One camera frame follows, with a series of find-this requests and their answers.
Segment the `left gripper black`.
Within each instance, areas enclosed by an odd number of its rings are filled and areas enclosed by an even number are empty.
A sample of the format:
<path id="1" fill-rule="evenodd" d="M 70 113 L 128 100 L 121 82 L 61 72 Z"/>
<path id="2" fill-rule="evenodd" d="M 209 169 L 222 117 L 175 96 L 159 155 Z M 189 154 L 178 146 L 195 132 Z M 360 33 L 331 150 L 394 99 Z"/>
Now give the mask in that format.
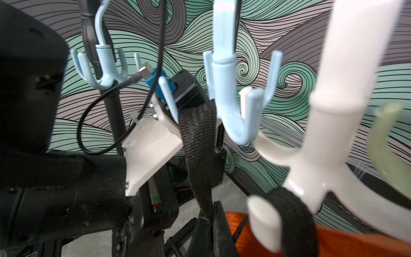
<path id="1" fill-rule="evenodd" d="M 113 257 L 164 257 L 164 230 L 170 228 L 178 217 L 179 204 L 164 165 L 152 177 L 160 203 L 154 205 L 146 182 L 129 198 L 125 220 L 112 233 Z"/>

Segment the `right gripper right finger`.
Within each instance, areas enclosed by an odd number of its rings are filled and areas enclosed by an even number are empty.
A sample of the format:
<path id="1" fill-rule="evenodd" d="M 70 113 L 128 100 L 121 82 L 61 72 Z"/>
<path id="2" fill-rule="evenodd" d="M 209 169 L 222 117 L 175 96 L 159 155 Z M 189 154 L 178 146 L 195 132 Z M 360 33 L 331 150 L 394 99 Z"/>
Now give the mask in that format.
<path id="1" fill-rule="evenodd" d="M 214 203 L 213 254 L 214 257 L 239 256 L 220 201 Z"/>

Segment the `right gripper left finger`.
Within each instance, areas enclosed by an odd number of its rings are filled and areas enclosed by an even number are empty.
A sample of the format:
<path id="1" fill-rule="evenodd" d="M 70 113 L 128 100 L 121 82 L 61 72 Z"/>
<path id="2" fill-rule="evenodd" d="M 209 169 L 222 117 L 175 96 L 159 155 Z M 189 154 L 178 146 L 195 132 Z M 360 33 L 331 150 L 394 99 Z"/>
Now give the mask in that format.
<path id="1" fill-rule="evenodd" d="M 187 257 L 212 257 L 213 256 L 213 228 L 212 221 L 199 217 L 194 229 Z"/>

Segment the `red orange black backpack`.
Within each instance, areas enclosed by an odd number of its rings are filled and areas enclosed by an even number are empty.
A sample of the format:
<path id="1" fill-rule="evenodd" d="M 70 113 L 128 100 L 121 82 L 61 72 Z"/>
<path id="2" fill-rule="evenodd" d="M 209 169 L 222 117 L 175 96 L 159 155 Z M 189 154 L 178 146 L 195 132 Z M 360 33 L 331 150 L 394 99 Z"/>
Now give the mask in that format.
<path id="1" fill-rule="evenodd" d="M 323 226 L 316 226 L 321 257 L 409 257 L 408 243 L 371 234 L 342 232 Z M 271 253 L 253 235 L 246 222 L 236 248 L 241 257 L 281 257 L 281 253 Z"/>

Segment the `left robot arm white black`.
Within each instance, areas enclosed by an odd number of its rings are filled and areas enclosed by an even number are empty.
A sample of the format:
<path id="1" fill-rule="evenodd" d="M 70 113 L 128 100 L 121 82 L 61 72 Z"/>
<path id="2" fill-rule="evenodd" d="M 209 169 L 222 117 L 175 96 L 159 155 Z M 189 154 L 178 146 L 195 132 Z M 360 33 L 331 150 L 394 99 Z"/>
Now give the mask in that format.
<path id="1" fill-rule="evenodd" d="M 127 223 L 117 256 L 162 257 L 174 216 L 152 212 L 148 184 L 125 196 L 129 158 L 48 152 L 68 50 L 48 26 L 1 3 L 1 250 L 58 257 L 67 238 Z"/>

